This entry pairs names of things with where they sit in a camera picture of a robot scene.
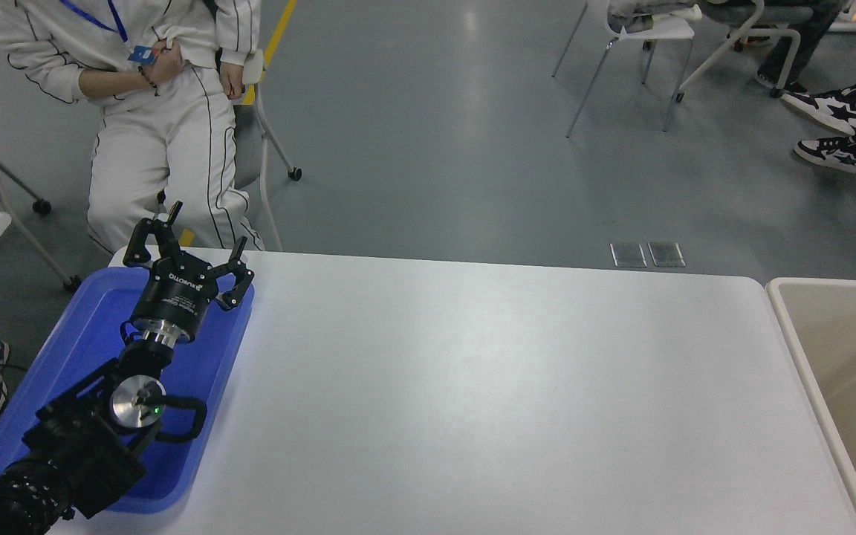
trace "blue lanyard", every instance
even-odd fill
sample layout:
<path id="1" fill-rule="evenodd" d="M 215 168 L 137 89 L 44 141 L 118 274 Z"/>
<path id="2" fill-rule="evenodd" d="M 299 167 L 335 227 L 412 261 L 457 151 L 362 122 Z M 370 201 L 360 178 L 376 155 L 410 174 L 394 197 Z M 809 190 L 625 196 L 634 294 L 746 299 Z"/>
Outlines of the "blue lanyard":
<path id="1" fill-rule="evenodd" d="M 94 18 L 94 15 L 88 13 L 88 11 L 82 10 L 81 7 L 75 6 L 75 4 L 71 3 L 71 0 L 59 0 L 62 4 L 65 5 L 69 10 L 72 10 L 80 16 L 82 19 L 92 23 L 94 26 L 98 26 L 102 28 L 102 30 L 115 31 L 114 28 L 106 26 L 105 23 L 100 20 Z M 117 33 L 121 36 L 121 40 L 125 43 L 128 41 L 128 31 L 125 30 L 125 25 L 121 22 L 121 17 L 118 16 L 118 10 L 114 7 L 114 0 L 108 0 L 108 7 L 111 9 L 111 14 L 114 16 L 115 26 L 118 27 Z"/>

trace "black and white sneaker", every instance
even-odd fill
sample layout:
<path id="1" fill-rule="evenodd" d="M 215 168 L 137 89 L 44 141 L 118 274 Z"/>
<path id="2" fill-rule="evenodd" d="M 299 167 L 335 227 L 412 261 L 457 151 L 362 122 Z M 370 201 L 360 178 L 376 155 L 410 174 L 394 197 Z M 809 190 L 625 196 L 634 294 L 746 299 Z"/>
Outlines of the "black and white sneaker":
<path id="1" fill-rule="evenodd" d="M 824 94 L 784 94 L 782 102 L 830 129 L 847 135 L 856 131 L 856 88 Z"/>
<path id="2" fill-rule="evenodd" d="M 761 71 L 755 72 L 754 80 L 769 89 L 774 89 L 775 85 L 778 84 L 778 78 L 772 80 L 770 77 L 768 77 L 767 74 L 764 74 L 764 72 Z M 799 84 L 798 82 L 791 82 L 791 84 L 785 84 L 784 91 L 785 94 L 808 94 L 808 88 L 806 88 L 804 85 Z"/>
<path id="3" fill-rule="evenodd" d="M 816 166 L 841 169 L 856 174 L 856 141 L 849 137 L 823 137 L 799 141 L 794 146 L 795 155 Z"/>

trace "white pants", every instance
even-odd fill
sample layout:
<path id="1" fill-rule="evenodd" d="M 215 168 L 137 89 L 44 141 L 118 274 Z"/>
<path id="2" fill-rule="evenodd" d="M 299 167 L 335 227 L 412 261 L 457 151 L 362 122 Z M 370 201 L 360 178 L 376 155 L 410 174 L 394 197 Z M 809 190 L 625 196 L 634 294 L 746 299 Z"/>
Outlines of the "white pants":
<path id="1" fill-rule="evenodd" d="M 235 119 L 217 71 L 187 67 L 160 85 L 160 96 L 142 91 L 104 109 L 91 160 L 88 226 L 110 251 L 128 244 L 134 226 L 181 201 L 175 235 L 194 233 L 195 247 L 262 250 L 245 217 L 249 197 L 233 187 Z"/>

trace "id badge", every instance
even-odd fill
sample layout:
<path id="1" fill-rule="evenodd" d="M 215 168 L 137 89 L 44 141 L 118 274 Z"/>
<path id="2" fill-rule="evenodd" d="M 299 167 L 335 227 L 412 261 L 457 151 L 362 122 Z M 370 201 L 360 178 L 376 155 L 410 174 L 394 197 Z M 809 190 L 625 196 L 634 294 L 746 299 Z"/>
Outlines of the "id badge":
<path id="1" fill-rule="evenodd" d="M 141 65 L 150 65 L 157 58 L 157 52 L 150 47 L 134 47 L 132 55 L 128 57 L 128 61 L 140 63 Z"/>

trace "black cable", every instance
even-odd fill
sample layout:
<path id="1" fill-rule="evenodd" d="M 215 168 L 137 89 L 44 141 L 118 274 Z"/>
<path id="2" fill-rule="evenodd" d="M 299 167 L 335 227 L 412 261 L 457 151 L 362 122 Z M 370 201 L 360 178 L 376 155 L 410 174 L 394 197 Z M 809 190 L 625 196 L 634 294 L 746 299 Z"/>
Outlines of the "black cable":
<path id="1" fill-rule="evenodd" d="M 9 368 L 9 369 L 17 369 L 20 372 L 28 373 L 28 368 L 24 366 L 18 366 L 17 363 L 0 363 L 0 369 Z"/>

